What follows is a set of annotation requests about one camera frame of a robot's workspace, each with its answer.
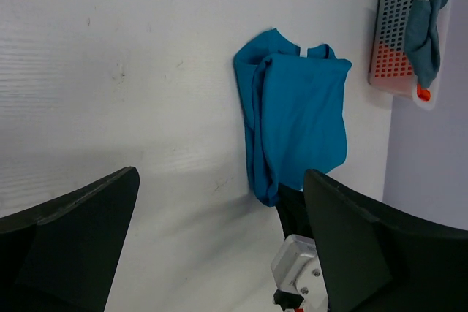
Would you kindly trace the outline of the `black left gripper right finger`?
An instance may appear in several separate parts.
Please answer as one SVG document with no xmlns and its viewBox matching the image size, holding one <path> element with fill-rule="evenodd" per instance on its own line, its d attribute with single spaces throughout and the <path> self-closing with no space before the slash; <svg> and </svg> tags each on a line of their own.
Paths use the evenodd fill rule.
<svg viewBox="0 0 468 312">
<path fill-rule="evenodd" d="M 303 189 L 332 311 L 467 310 L 467 231 L 316 170 L 306 172 Z"/>
</svg>

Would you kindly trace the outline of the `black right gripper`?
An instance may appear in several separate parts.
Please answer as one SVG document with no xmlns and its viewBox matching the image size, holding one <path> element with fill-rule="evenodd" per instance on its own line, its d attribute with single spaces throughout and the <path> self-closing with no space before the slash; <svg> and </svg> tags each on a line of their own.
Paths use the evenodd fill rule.
<svg viewBox="0 0 468 312">
<path fill-rule="evenodd" d="M 310 238 L 311 227 L 303 192 L 279 184 L 278 195 L 276 210 L 284 237 L 300 235 Z"/>
</svg>

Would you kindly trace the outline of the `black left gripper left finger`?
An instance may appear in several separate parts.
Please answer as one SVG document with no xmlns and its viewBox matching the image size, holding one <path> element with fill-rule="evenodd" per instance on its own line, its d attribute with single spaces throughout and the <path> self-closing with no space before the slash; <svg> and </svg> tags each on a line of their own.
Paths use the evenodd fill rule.
<svg viewBox="0 0 468 312">
<path fill-rule="evenodd" d="M 1 218 L 1 310 L 103 311 L 139 185 L 125 167 Z"/>
</svg>

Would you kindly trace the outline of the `teal blue t shirt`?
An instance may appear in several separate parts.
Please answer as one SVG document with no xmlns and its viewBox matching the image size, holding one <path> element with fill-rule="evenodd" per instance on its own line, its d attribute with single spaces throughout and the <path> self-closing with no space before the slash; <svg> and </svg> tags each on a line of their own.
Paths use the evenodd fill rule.
<svg viewBox="0 0 468 312">
<path fill-rule="evenodd" d="M 347 158 L 344 89 L 352 64 L 332 47 L 306 55 L 277 29 L 258 34 L 234 56 L 244 113 L 246 173 L 256 198 L 279 202 L 279 187 L 303 189 L 307 170 L 327 173 Z"/>
</svg>

